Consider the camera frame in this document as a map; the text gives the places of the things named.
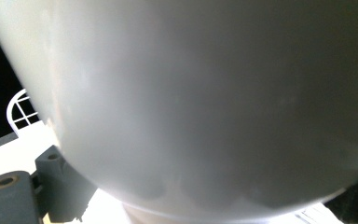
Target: white floor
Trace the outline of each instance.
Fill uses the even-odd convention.
[[[33,173],[34,160],[52,145],[42,121],[20,130],[20,138],[0,146],[0,175],[22,170]],[[83,222],[74,220],[71,223],[82,224],[133,224],[131,223],[122,203],[114,197],[97,190],[89,202]],[[271,219],[268,223],[341,223],[321,203],[312,207]]]

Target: curved metal surface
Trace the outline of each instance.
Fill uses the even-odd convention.
[[[124,203],[231,223],[358,179],[358,2],[0,2],[62,155]]]

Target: white railing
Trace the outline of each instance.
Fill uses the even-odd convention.
[[[30,97],[26,95],[27,91],[26,89],[23,89],[22,91],[17,92],[13,98],[11,98],[10,102],[7,105],[7,122],[9,123],[10,127],[13,129],[14,133],[19,137],[19,128],[16,125],[17,122],[25,120],[27,122],[27,126],[31,125],[31,122],[29,120],[30,117],[36,116],[37,112],[34,112],[30,115],[26,115],[24,113],[24,110],[21,108],[19,102],[29,100]],[[20,110],[22,118],[13,120],[12,111],[14,105]]]

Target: bolt hole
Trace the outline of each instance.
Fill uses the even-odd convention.
[[[57,155],[57,154],[51,154],[51,155],[48,156],[48,159],[51,160],[51,161],[52,161],[52,160],[55,160],[55,159],[57,159],[57,158],[58,158],[58,155]]]
[[[14,185],[18,179],[19,177],[17,175],[7,176],[3,179],[0,179],[0,189],[5,189]]]

